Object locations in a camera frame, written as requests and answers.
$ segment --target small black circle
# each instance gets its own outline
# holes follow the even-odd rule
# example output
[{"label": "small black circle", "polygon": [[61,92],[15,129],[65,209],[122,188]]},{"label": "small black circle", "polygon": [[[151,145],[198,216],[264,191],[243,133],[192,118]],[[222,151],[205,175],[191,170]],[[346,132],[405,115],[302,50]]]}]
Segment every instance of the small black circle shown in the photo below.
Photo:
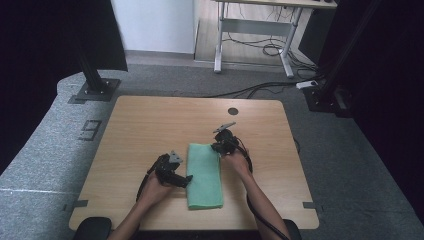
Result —
[{"label": "small black circle", "polygon": [[238,110],[237,110],[237,108],[229,108],[228,109],[228,113],[230,114],[230,115],[237,115],[238,114]]}]

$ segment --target forearm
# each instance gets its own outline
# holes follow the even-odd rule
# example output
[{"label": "forearm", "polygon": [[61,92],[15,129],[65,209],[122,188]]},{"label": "forearm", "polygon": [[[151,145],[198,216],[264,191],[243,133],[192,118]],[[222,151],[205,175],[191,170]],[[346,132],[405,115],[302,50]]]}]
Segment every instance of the forearm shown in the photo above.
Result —
[{"label": "forearm", "polygon": [[140,226],[141,219],[149,209],[149,205],[141,202],[135,203],[125,219],[119,226],[112,232],[108,240],[123,240],[129,239]]},{"label": "forearm", "polygon": [[[259,215],[266,219],[266,221],[268,221],[271,225],[273,225],[275,228],[284,233],[284,235],[290,238],[283,219],[281,218],[278,211],[275,209],[274,205],[268,199],[268,197],[259,188],[255,179],[253,178],[253,175],[250,172],[245,172],[243,174],[240,174],[240,177],[246,188],[247,195],[253,208],[255,208]],[[262,236],[262,239],[281,239],[258,219],[255,218],[255,220],[258,226],[258,230]]]}]

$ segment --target gray mat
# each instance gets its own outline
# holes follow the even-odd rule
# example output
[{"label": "gray mat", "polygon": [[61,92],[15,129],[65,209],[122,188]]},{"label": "gray mat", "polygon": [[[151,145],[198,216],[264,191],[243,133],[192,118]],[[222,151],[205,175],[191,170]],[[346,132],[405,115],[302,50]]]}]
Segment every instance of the gray mat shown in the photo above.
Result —
[{"label": "gray mat", "polygon": [[[62,80],[50,111],[1,175],[0,239],[72,238],[72,203],[120,95],[199,97],[287,81],[282,73],[216,75],[196,67],[129,65],[128,73],[100,73],[122,80],[112,101],[68,104],[84,78]],[[270,90],[254,98],[283,102],[320,219],[318,229],[301,230],[304,239],[424,239],[422,224],[352,119],[310,112],[296,88]],[[79,140],[87,120],[101,121],[93,141]]]}]

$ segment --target folded towel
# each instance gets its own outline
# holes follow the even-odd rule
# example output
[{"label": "folded towel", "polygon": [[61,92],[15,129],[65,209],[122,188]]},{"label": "folded towel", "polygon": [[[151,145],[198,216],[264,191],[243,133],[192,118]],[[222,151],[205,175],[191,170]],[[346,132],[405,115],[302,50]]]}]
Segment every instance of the folded towel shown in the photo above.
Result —
[{"label": "folded towel", "polygon": [[223,205],[219,155],[210,144],[191,143],[188,147],[188,208],[191,210],[221,208]]}]

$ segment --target desk leg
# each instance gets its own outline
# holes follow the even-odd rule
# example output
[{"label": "desk leg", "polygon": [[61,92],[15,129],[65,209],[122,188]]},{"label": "desk leg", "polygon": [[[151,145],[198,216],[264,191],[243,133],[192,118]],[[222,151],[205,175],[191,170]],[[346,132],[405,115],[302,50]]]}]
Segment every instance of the desk leg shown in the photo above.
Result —
[{"label": "desk leg", "polygon": [[283,62],[284,70],[286,71],[286,75],[288,78],[293,78],[294,75],[290,66],[290,61],[287,58],[287,53],[290,50],[290,45],[293,41],[294,33],[296,32],[296,28],[299,23],[299,18],[300,18],[300,15],[302,14],[302,10],[303,8],[300,8],[300,7],[296,8],[295,17],[292,22],[289,35],[287,36],[287,39],[286,39],[286,45],[284,46],[283,50],[280,50],[280,58],[281,58],[281,61]]},{"label": "desk leg", "polygon": [[220,2],[218,4],[221,4],[221,15],[219,17],[219,24],[218,24],[218,44],[216,45],[215,49],[215,67],[214,72],[220,73],[221,72],[221,61],[222,61],[222,24],[224,22],[224,9],[225,9],[225,2]]}]

